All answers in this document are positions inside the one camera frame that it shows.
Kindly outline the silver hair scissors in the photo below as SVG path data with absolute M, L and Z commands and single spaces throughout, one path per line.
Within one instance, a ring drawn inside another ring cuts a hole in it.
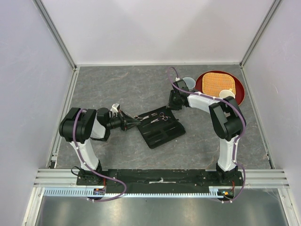
M 143 120 L 146 120 L 148 119 L 150 116 L 149 115 L 146 115 L 146 116 L 143 116 L 143 117 L 140 117 L 140 116 L 134 116 L 134 119 L 135 120 L 139 120 L 139 121 L 143 121 Z

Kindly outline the silver thinning scissors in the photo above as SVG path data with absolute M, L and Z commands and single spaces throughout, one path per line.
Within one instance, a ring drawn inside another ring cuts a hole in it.
M 152 120 L 150 123 L 153 124 L 158 121 L 167 121 L 169 118 L 170 116 L 166 116 L 163 112 L 161 112 L 159 114 L 159 117 L 157 119 Z

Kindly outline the black zippered tool case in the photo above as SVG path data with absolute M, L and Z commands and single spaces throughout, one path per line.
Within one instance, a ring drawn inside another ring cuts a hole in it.
M 151 121 L 157 119 L 161 112 L 166 116 L 170 116 L 170 118 L 167 121 L 158 121 L 151 124 Z M 146 115 L 149 115 L 150 117 L 141 121 L 141 125 L 137 126 L 137 128 L 150 149 L 157 148 L 186 133 L 184 126 L 175 118 L 172 111 L 167 109 L 166 106 L 143 113 L 139 116 L 143 117 Z

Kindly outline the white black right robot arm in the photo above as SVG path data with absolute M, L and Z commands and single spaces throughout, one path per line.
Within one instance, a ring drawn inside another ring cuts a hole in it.
M 201 92 L 187 94 L 171 90 L 167 108 L 181 110 L 183 106 L 209 113 L 213 129 L 220 139 L 219 159 L 211 180 L 223 186 L 242 185 L 244 176 L 238 171 L 237 150 L 246 121 L 236 100 L 233 97 L 220 99 L 206 96 Z

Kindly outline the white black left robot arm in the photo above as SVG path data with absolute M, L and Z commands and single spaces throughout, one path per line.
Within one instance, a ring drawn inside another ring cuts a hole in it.
M 138 118 L 122 111 L 119 104 L 111 109 L 71 108 L 59 125 L 59 134 L 73 147 L 80 161 L 77 185 L 105 185 L 106 176 L 92 148 L 92 140 L 107 141 L 112 129 L 127 131 L 140 124 Z

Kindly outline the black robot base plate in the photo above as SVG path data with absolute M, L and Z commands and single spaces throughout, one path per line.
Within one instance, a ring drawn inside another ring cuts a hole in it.
M 71 171 L 78 186 L 93 189 L 88 198 L 113 200 L 121 197 L 234 197 L 237 186 L 244 186 L 245 172 L 205 169 L 109 169 L 98 173 Z

